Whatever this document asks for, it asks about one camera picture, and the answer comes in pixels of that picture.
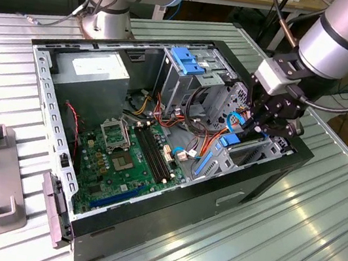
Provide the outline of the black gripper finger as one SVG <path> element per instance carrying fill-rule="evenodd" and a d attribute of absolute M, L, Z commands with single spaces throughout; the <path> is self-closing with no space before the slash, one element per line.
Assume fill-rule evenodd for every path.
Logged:
<path fill-rule="evenodd" d="M 299 119 L 273 119 L 260 126 L 262 133 L 269 136 L 282 137 L 292 139 L 293 137 L 301 136 L 304 127 Z"/>
<path fill-rule="evenodd" d="M 260 125 L 262 123 L 263 115 L 265 114 L 265 103 L 267 100 L 267 95 L 265 89 L 260 84 L 258 78 L 252 74 L 251 75 L 251 88 L 249 95 L 247 97 L 248 106 L 248 119 L 246 128 L 249 131 L 255 131 L 260 133 Z"/>

